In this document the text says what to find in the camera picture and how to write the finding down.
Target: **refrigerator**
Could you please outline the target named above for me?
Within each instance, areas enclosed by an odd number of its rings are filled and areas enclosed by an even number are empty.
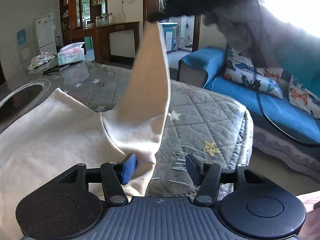
[[[53,32],[52,13],[36,19],[36,35],[40,54],[42,52],[52,51],[57,53]]]

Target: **round hole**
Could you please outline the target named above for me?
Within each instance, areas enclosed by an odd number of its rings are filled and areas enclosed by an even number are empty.
[[[42,85],[28,86],[12,95],[0,107],[0,123],[7,121],[25,108],[42,91]]]

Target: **quilted mattress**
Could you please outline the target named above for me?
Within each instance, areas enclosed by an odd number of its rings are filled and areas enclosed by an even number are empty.
[[[40,76],[42,72],[39,69],[23,81],[41,78],[51,83],[45,95],[28,110],[59,87],[94,111],[107,111],[124,94],[131,75],[129,69],[89,62],[48,76]],[[17,89],[21,83],[10,83],[10,90]],[[0,93],[0,100],[5,94],[4,90]],[[2,124],[0,133],[24,113]],[[192,198],[198,188],[193,186],[186,171],[186,154],[193,153],[201,162],[215,162],[233,169],[238,163],[249,163],[252,136],[253,122],[245,106],[230,97],[171,81],[169,114],[146,196]],[[231,184],[222,185],[219,198],[232,190]]]

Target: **yellow star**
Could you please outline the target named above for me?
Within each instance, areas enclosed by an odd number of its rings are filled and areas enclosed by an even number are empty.
[[[216,153],[220,153],[220,150],[218,148],[212,149],[208,151],[211,156],[214,156]]]
[[[217,147],[217,144],[215,142],[212,142],[212,143],[209,143],[207,141],[204,141],[204,151],[208,151],[208,150],[211,150],[211,149],[215,149]]]
[[[204,144],[204,151],[209,152],[211,156],[214,156],[217,153],[221,153],[215,142],[209,143],[207,141],[204,141]]]

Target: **butterfly pillow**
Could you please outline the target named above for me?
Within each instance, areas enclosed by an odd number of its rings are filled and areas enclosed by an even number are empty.
[[[265,92],[283,99],[282,90],[275,80],[256,74],[251,70],[233,66],[230,62],[227,62],[224,78],[243,84],[250,89]]]
[[[243,68],[251,70],[257,74],[265,76],[267,78],[271,78],[279,83],[281,79],[281,75],[283,72],[283,68],[275,67],[275,68],[259,68],[255,67],[250,58],[244,57],[243,52],[236,51],[230,45],[227,48],[227,62],[232,64],[235,67]]]
[[[320,98],[310,92],[294,76],[289,82],[289,103],[320,120]]]
[[[283,68],[256,68],[257,71],[265,77],[271,78],[279,83],[282,76]]]

